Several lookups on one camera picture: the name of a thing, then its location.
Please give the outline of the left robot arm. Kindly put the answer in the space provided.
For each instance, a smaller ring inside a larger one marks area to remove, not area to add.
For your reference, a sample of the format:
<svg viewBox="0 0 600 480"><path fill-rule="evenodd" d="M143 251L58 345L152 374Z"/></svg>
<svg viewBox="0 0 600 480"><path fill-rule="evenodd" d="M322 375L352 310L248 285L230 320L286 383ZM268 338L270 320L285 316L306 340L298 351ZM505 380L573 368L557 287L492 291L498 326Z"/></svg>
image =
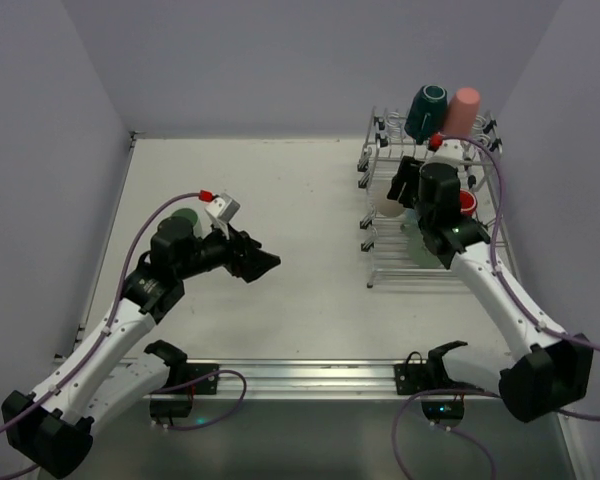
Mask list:
<svg viewBox="0 0 600 480"><path fill-rule="evenodd" d="M149 393L185 388L187 355L163 340L115 369L184 297L185 280L224 268L251 283L280 263L245 231L213 228L198 237L185 217L162 220L102 323L32 392L4 400L9 445L56 479L72 474L108 421Z"/></svg>

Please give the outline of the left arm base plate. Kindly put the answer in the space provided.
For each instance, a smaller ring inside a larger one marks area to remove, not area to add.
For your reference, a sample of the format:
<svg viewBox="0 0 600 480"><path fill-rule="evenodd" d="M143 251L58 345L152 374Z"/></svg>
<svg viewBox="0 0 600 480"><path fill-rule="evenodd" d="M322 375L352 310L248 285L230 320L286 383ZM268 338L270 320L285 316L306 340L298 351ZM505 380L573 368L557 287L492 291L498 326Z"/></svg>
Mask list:
<svg viewBox="0 0 600 480"><path fill-rule="evenodd" d="M171 367L165 385L154 394L215 395L219 365L216 363L181 363Z"/></svg>

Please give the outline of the green cup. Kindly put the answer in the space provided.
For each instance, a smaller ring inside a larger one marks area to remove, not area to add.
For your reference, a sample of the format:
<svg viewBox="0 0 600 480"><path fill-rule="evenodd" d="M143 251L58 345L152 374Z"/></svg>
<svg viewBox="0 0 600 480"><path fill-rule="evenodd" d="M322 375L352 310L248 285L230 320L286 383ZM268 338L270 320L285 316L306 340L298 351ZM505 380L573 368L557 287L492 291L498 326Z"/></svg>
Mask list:
<svg viewBox="0 0 600 480"><path fill-rule="evenodd" d="M181 223L187 221L188 228L195 237L201 237L203 235L201 220L195 210L191 208L180 208L172 212L170 217L178 219Z"/></svg>

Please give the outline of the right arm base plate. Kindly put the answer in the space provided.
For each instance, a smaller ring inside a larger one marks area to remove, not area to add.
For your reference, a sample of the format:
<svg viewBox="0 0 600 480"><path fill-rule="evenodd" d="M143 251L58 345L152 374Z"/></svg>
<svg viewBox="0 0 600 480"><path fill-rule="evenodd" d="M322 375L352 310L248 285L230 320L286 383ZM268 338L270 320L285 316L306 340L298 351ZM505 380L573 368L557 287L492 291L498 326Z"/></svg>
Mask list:
<svg viewBox="0 0 600 480"><path fill-rule="evenodd" d="M399 396L456 388L458 383L450 378L443 357L429 352L426 356L412 351L404 361L393 365L394 383Z"/></svg>

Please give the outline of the beige tall cup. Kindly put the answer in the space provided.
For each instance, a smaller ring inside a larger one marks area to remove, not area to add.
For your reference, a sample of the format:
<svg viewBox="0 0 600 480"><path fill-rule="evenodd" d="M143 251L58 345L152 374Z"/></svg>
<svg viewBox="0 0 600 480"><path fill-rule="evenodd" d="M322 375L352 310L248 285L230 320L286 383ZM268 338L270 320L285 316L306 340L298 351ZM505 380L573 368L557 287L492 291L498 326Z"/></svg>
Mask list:
<svg viewBox="0 0 600 480"><path fill-rule="evenodd" d="M385 190L376 190L374 192L373 205L376 212L386 218L396 218L406 210L398 201L389 199Z"/></svg>

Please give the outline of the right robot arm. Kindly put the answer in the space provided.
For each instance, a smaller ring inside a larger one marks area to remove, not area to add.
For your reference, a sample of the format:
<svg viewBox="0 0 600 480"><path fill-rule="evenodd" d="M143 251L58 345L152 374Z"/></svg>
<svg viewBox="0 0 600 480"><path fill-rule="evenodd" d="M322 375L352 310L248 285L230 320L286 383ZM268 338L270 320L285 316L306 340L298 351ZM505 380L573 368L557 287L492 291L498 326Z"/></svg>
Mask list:
<svg viewBox="0 0 600 480"><path fill-rule="evenodd" d="M584 398L593 350L568 335L526 293L494 249L487 229L463 213L456 167L402 158L388 199L416 213L424 245L474 294L503 335L512 366L497 389L509 412L530 422Z"/></svg>

